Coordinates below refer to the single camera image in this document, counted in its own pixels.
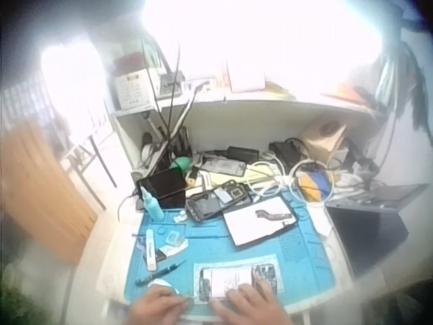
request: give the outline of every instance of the wooden panel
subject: wooden panel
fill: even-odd
[[[16,125],[1,147],[3,208],[35,240],[78,264],[96,213],[56,161],[34,121]]]

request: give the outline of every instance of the blue spray bottle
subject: blue spray bottle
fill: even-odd
[[[164,211],[161,209],[158,200],[156,200],[148,191],[141,187],[143,193],[144,208],[150,214],[153,221],[164,220]]]

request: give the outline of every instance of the black laptop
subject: black laptop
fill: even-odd
[[[405,241],[409,232],[398,212],[427,187],[428,184],[381,186],[326,203],[355,278]]]

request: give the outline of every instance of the screwdriver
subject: screwdriver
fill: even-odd
[[[184,260],[183,262],[180,262],[179,264],[176,264],[176,263],[172,264],[172,265],[166,267],[165,269],[161,269],[160,271],[157,271],[155,273],[150,274],[148,277],[146,277],[144,279],[136,280],[135,285],[136,286],[145,286],[146,284],[149,284],[153,279],[161,278],[162,276],[165,276],[165,275],[173,272],[174,270],[176,270],[179,266],[181,266],[185,262],[186,262],[186,260]]]

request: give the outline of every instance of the cardboard box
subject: cardboard box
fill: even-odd
[[[160,75],[157,69],[149,69],[149,72],[158,96],[160,93]],[[154,94],[146,69],[116,78],[116,90],[122,110],[150,104],[155,105]]]

